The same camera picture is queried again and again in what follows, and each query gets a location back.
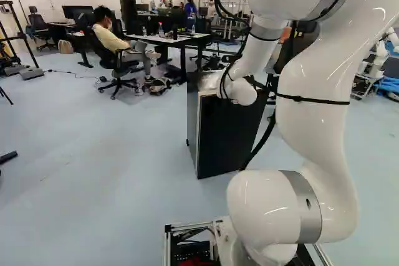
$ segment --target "bag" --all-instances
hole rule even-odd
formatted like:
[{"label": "bag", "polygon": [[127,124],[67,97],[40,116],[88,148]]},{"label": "bag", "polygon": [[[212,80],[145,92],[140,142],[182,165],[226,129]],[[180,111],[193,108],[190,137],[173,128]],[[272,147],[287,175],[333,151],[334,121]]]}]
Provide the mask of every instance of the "bag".
[{"label": "bag", "polygon": [[72,44],[67,40],[59,40],[58,41],[58,50],[61,54],[73,54],[74,48]]},{"label": "bag", "polygon": [[151,84],[151,86],[149,88],[150,95],[160,96],[164,92],[166,92],[168,89],[171,89],[170,85],[171,84],[170,84],[169,80],[163,79],[163,78],[158,78],[153,81],[153,83]]}]

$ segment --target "person in blue shirt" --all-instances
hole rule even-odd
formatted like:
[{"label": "person in blue shirt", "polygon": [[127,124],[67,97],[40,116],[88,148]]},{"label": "person in blue shirt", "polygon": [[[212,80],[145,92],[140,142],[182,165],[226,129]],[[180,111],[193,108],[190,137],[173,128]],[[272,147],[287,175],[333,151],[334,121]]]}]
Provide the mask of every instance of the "person in blue shirt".
[{"label": "person in blue shirt", "polygon": [[195,24],[195,16],[197,15],[197,8],[195,6],[194,0],[187,0],[185,4],[186,13],[186,28],[191,29]]}]

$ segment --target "black desk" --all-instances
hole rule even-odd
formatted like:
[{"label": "black desk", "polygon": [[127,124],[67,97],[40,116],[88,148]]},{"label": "black desk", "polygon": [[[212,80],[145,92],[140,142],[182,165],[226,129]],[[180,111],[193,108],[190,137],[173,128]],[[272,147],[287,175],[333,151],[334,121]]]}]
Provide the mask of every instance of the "black desk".
[{"label": "black desk", "polygon": [[75,24],[68,23],[50,22],[47,25],[49,26],[49,32],[55,45],[58,45],[59,40],[67,40],[68,32],[75,31],[76,28]]},{"label": "black desk", "polygon": [[[164,48],[179,48],[180,49],[180,69],[181,69],[181,79],[180,82],[184,83],[187,81],[187,74],[186,74],[186,45],[196,45],[197,46],[197,68],[201,70],[201,62],[202,62],[202,52],[205,49],[206,45],[211,40],[211,36],[209,34],[196,34],[193,37],[186,37],[186,36],[179,36],[177,40],[173,39],[165,39],[159,36],[137,36],[135,34],[130,34],[126,36],[127,39],[133,40],[141,40],[147,44],[153,44],[162,46]],[[161,56],[160,62],[164,63],[167,62],[167,54],[166,58],[165,55]]]},{"label": "black desk", "polygon": [[67,40],[71,41],[72,45],[74,46],[74,51],[79,52],[82,56],[83,62],[78,62],[78,64],[90,69],[93,68],[93,65],[90,65],[90,62],[87,59],[87,41],[85,34],[81,32],[70,32],[67,34]]}]

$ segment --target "yellow shirt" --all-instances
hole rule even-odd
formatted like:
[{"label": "yellow shirt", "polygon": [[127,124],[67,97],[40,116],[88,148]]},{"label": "yellow shirt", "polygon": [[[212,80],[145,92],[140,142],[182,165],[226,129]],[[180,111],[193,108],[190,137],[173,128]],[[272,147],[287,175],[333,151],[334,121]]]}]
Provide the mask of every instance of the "yellow shirt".
[{"label": "yellow shirt", "polygon": [[129,48],[130,45],[128,42],[119,39],[115,34],[113,34],[110,30],[102,27],[100,24],[93,25],[93,31],[95,35],[101,42],[101,44],[115,53],[116,50]]}]

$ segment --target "tripod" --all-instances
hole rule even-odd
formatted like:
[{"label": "tripod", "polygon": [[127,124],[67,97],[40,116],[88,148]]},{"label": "tripod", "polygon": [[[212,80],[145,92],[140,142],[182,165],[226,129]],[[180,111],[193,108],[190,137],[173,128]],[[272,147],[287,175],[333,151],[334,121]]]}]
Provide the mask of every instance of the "tripod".
[{"label": "tripod", "polygon": [[2,89],[2,87],[0,87],[0,95],[2,97],[6,97],[6,99],[8,100],[8,102],[10,102],[11,105],[14,105],[13,102],[11,101],[11,99],[7,96],[6,92]]}]

